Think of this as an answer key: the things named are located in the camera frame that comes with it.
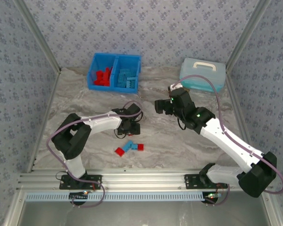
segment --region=white handle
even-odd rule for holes
[[[197,67],[197,65],[204,65],[204,66],[212,67],[213,71],[216,71],[216,66],[213,64],[204,63],[204,62],[195,62],[193,67]]]

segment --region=wall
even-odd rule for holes
[[[89,66],[95,52],[225,63],[257,1],[25,0],[61,67]]]
[[[55,80],[12,0],[0,0],[0,226],[27,169]]]
[[[269,5],[231,75],[255,147],[275,153],[283,173],[283,0]]]

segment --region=red toy brick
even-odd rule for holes
[[[122,157],[125,154],[125,151],[123,149],[121,149],[120,147],[118,147],[115,150],[116,154],[118,154],[120,157]]]
[[[137,144],[137,150],[143,151],[143,144]]]

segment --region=marble surface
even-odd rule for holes
[[[179,78],[180,68],[143,67],[138,94],[120,94],[88,90],[87,68],[63,68],[51,112],[35,161],[35,168],[60,168],[61,164],[46,149],[45,142],[70,113],[92,116],[120,108],[129,100],[142,103],[144,117],[141,134],[118,139],[107,130],[89,137],[81,153],[87,169],[102,168],[184,168],[200,169],[209,162],[234,166],[235,162],[214,143],[192,130],[181,130],[174,116],[156,114],[154,101],[167,99],[167,87]],[[204,106],[217,115],[213,93],[190,90],[196,106]],[[220,93],[225,125],[238,136],[239,131],[227,88]],[[144,151],[129,151],[123,157],[115,154],[129,139],[143,143]]]

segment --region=blue divided tray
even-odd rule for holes
[[[94,85],[93,83],[97,79],[96,72],[99,70],[105,71],[106,67],[113,67],[110,76],[110,86]],[[87,74],[88,88],[101,91],[137,93],[138,75],[140,72],[141,56],[95,53]],[[130,81],[128,88],[126,87],[127,81]]]

